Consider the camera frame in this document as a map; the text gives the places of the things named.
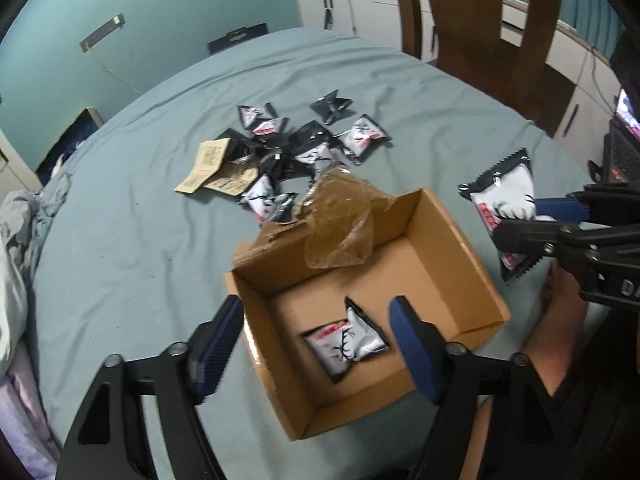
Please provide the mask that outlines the kraft paper packet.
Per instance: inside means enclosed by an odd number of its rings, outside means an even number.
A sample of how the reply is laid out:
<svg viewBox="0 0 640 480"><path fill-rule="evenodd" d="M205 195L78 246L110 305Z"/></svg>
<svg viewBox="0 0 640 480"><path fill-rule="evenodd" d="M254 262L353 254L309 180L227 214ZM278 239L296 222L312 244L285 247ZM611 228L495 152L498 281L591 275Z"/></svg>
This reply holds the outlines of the kraft paper packet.
<svg viewBox="0 0 640 480"><path fill-rule="evenodd" d="M204 141L196 153L189 174L175 187L175 192L193 194L220 169L224 163L230 139Z"/></svg>
<svg viewBox="0 0 640 480"><path fill-rule="evenodd" d="M238 197L258 178L254 162L224 162L204 184L204 188L224 195Z"/></svg>

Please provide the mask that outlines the person's bare foot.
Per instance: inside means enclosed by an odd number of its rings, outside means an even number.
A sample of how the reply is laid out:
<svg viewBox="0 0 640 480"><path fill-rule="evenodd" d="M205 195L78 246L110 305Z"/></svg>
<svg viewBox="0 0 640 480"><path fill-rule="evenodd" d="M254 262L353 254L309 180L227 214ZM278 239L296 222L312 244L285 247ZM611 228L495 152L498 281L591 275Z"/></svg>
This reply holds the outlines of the person's bare foot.
<svg viewBox="0 0 640 480"><path fill-rule="evenodd" d="M574 276L563 270L556 262L549 268L541 289L540 301L544 311L552 306L588 307L588 302L579 296L579 285Z"/></svg>

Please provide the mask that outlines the laptop computer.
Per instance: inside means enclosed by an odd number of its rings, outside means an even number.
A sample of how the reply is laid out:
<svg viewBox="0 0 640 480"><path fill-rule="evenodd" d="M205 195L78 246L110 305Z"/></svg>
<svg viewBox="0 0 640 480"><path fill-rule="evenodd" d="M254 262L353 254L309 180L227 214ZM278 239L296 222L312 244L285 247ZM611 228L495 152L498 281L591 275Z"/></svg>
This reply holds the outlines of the laptop computer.
<svg viewBox="0 0 640 480"><path fill-rule="evenodd" d="M634 182L640 176L639 122L624 89L604 137L603 171L606 182Z"/></svg>

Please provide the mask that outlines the open cardboard box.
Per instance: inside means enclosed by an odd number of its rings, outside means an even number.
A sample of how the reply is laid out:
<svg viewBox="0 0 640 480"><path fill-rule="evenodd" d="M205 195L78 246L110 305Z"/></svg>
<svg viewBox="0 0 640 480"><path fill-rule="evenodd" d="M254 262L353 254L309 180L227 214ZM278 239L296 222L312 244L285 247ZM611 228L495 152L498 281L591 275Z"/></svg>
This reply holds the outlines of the open cardboard box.
<svg viewBox="0 0 640 480"><path fill-rule="evenodd" d="M310 231L299 224L239 256L224 281L244 304L244 337L273 411L292 440L370 415L413 391L396 349L332 382L302 335L344 318L350 298L390 330L388 308L406 297L423 321L474 349L510 318L472 244L429 188L399 196L373 214L372 256L359 266L307 266Z"/></svg>

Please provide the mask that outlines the brown wooden chair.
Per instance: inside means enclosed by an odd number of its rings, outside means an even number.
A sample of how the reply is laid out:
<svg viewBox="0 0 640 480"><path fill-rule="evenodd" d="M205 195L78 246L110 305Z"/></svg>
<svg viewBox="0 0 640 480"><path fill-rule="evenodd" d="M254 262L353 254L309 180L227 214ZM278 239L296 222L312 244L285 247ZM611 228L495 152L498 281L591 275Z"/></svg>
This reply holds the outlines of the brown wooden chair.
<svg viewBox="0 0 640 480"><path fill-rule="evenodd" d="M435 66L532 120L549 136L563 100L546 71L561 0L529 0L517 48L502 40L503 0L428 0L437 36Z"/></svg>

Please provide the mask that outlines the crumpled grey blanket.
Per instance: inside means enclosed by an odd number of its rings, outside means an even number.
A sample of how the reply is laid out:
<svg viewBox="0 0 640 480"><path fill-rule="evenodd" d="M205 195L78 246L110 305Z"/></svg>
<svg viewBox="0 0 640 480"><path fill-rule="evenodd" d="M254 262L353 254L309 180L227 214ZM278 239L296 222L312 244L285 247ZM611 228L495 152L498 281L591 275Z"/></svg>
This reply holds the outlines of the crumpled grey blanket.
<svg viewBox="0 0 640 480"><path fill-rule="evenodd" d="M43 244L70 190L63 172L40 191L18 190L1 203L1 371L25 333L32 282Z"/></svg>

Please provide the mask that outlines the white cabinet with drawers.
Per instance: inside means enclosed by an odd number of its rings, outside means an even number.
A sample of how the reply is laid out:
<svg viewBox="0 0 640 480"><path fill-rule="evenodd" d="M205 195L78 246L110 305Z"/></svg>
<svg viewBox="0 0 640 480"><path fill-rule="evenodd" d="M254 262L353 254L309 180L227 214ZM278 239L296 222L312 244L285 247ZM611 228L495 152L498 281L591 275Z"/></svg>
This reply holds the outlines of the white cabinet with drawers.
<svg viewBox="0 0 640 480"><path fill-rule="evenodd" d="M300 22L398 50L397 0L296 0ZM537 125L580 166L600 162L620 83L608 59L623 25L608 0L561 0L538 90Z"/></svg>

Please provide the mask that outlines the black red snack packet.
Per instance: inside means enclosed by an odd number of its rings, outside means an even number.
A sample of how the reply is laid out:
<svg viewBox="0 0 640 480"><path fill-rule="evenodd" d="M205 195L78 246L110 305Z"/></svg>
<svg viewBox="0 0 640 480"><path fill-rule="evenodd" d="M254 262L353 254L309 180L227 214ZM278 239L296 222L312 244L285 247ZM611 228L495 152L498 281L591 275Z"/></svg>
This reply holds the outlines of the black red snack packet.
<svg viewBox="0 0 640 480"><path fill-rule="evenodd" d="M250 128L250 133L254 139L266 140L284 133L287 125L287 117L269 118L261 120L256 126Z"/></svg>

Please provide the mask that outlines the white deer snack top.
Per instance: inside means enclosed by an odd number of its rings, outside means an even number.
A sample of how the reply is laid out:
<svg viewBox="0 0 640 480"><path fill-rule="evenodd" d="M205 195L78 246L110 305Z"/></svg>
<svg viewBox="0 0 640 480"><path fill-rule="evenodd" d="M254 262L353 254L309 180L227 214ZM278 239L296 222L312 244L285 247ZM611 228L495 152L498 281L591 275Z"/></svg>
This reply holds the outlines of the white deer snack top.
<svg viewBox="0 0 640 480"><path fill-rule="evenodd" d="M251 106L241 104L238 106L238 113L242 128L245 131L253 131L263 122L277 118L277 112L270 103L264 106Z"/></svg>

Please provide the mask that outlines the metal wall bracket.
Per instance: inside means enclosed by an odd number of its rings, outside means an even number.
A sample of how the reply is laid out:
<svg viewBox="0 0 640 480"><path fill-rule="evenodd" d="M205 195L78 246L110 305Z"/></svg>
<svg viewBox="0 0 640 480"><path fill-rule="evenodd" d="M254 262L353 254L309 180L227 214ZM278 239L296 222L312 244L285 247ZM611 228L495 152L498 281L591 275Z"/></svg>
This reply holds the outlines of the metal wall bracket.
<svg viewBox="0 0 640 480"><path fill-rule="evenodd" d="M89 34L85 39L81 40L79 43L82 52L88 52L92 47L94 47L98 42L106 38L108 35L111 35L115 30L122 28L126 23L124 14L119 13L111 18L96 30L94 30L91 34Z"/></svg>

